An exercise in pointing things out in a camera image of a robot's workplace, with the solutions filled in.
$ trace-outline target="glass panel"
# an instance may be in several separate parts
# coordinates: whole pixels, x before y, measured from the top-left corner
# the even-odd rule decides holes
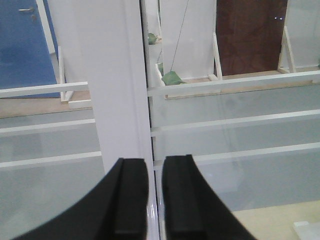
[[[101,157],[0,170],[0,238],[10,240],[54,218],[104,176]]]
[[[161,19],[161,41],[146,46],[161,238],[161,164],[186,154],[258,239],[303,240],[300,225],[314,233],[310,226],[320,224],[318,1],[145,4],[148,32],[158,26],[155,13]],[[166,86],[170,71],[184,83]]]

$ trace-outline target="white horizontal bar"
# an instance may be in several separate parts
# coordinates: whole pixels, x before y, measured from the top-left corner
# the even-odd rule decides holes
[[[95,119],[75,120],[75,121],[63,121],[53,122],[46,124],[28,125],[28,126],[14,126],[8,128],[0,128],[0,138],[9,136],[20,136],[27,134],[48,133],[53,131],[64,131],[74,127],[80,127],[83,125],[90,125],[96,122]]]
[[[255,159],[261,156],[268,155],[281,155],[281,154],[297,154],[297,153],[309,153],[312,151],[320,151],[320,142],[305,143],[289,146],[276,146],[269,148],[260,148],[253,150],[234,151],[215,153],[208,155],[193,156],[195,163],[200,165],[220,164],[237,161],[245,161]],[[160,170],[164,164],[163,160],[157,160],[153,163],[154,170]]]
[[[255,87],[270,84],[294,83],[301,81],[314,81],[320,78],[320,70],[308,72],[295,72],[288,74],[276,74],[268,76],[254,76],[229,80],[206,81],[180,85],[150,87],[147,90],[148,97],[170,94],[185,94],[225,88]]]
[[[203,121],[194,123],[185,123],[178,125],[160,126],[151,128],[151,137],[161,136],[165,133],[190,132],[214,130],[221,126],[236,128],[247,127],[262,124],[282,123],[288,121],[299,121],[320,118],[320,109],[307,111],[294,111],[270,115],[249,116],[233,119]]]
[[[91,100],[69,101],[70,109],[92,108]]]
[[[41,86],[27,86],[27,87],[17,87],[0,89],[0,98],[11,98],[35,94],[50,94],[68,91],[86,91],[88,90],[88,82],[71,82],[63,84],[50,84]]]
[[[42,165],[47,163],[57,163],[63,161],[71,161],[71,160],[84,160],[90,158],[101,157],[101,151],[93,151],[93,152],[85,152],[85,153],[77,153],[71,155],[62,155],[62,156],[51,156],[51,157],[43,157],[43,158],[35,158],[35,159],[27,159],[27,160],[19,160],[19,161],[8,161],[8,162],[0,162],[0,169],[3,168],[12,168],[18,166],[27,166],[27,165]]]

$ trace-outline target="white wooden stand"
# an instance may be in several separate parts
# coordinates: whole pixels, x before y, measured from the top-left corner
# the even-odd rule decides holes
[[[195,80],[194,78],[190,79],[182,79],[186,84],[180,84],[180,85],[172,85],[172,86],[166,86],[164,81],[162,81],[162,74],[159,70],[159,65],[160,63],[155,64],[155,70],[156,70],[156,75],[157,75],[157,85],[159,87],[179,87],[179,86],[186,86],[192,88],[194,84],[199,84],[199,83],[210,83],[211,81],[203,81],[203,82],[198,82],[198,83],[193,83]],[[173,93],[173,94],[165,94],[164,98],[165,99],[182,99],[182,98],[191,98],[191,97],[199,97],[199,96],[208,96],[212,94],[220,93],[220,90],[217,89],[202,89],[201,91],[186,91],[186,92],[180,92],[180,93]]]
[[[220,63],[220,55],[219,55],[219,49],[218,49],[218,40],[216,32],[213,33],[213,69],[216,69],[216,75],[209,74],[209,78],[211,81],[221,81],[222,80],[222,69],[221,69],[221,63]]]
[[[58,46],[58,64],[59,64],[59,83],[65,84],[65,64],[64,64],[64,56],[62,52],[61,46]],[[88,100],[78,100],[78,101],[70,101],[74,91],[62,91],[60,92],[60,98],[62,103],[68,103],[70,109],[80,109],[80,108],[91,108],[92,102],[90,99]]]
[[[292,52],[288,28],[286,25],[284,25],[284,28],[283,28],[281,45],[282,46],[281,46],[281,52],[280,52],[280,56],[279,56],[278,72],[280,72],[282,74],[296,73],[297,68],[295,65],[294,55]],[[283,67],[284,52],[286,53],[288,68]]]
[[[59,64],[59,83],[65,84],[65,64],[64,64],[64,56],[62,52],[61,46],[58,46],[58,64]],[[60,92],[60,98],[62,103],[68,103],[74,94],[74,91],[62,91]]]

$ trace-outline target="white panel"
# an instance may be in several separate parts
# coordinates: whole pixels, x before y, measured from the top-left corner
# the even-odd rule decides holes
[[[82,49],[79,43],[79,39],[82,36],[77,33],[72,1],[47,1],[50,8],[55,36],[58,45],[63,49],[67,82],[74,83],[87,81]]]
[[[291,0],[286,25],[296,67],[317,66],[320,57],[318,0]]]
[[[148,239],[159,239],[139,1],[73,0],[106,171],[119,157],[144,158]]]
[[[171,69],[187,0],[160,0],[164,73]],[[215,0],[189,0],[172,70],[181,78],[213,73]]]

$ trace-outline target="white railing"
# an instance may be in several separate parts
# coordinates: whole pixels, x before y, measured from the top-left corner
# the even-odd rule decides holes
[[[36,94],[50,94],[50,93],[60,93],[60,92],[69,92],[69,91],[87,91],[87,90],[89,90],[87,81],[62,83],[62,84],[59,83],[59,84],[50,84],[50,85],[0,89],[0,98],[12,98],[12,97],[21,97],[21,96],[36,95]]]

